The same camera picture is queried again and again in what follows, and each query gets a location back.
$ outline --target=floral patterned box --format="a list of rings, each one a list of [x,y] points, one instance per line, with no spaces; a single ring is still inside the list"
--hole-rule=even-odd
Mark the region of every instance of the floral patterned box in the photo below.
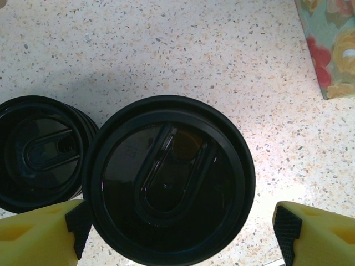
[[[355,96],[355,0],[295,0],[325,99]]]

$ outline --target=red flower pattern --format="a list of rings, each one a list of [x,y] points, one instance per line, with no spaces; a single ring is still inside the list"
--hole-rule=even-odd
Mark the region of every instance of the red flower pattern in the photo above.
[[[332,84],[332,76],[327,68],[331,62],[331,52],[324,46],[317,46],[317,41],[313,36],[307,38],[307,44],[315,65],[319,85],[326,88]]]

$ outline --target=granite countertop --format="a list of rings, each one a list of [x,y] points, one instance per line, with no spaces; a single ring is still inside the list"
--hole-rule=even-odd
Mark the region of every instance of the granite countertop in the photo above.
[[[135,100],[179,94],[239,128],[255,202],[234,241],[200,266],[280,258],[278,201],[355,213],[355,102],[322,99],[292,1],[8,0],[0,21],[1,102],[45,95],[100,126]],[[78,265],[137,264],[92,229]]]

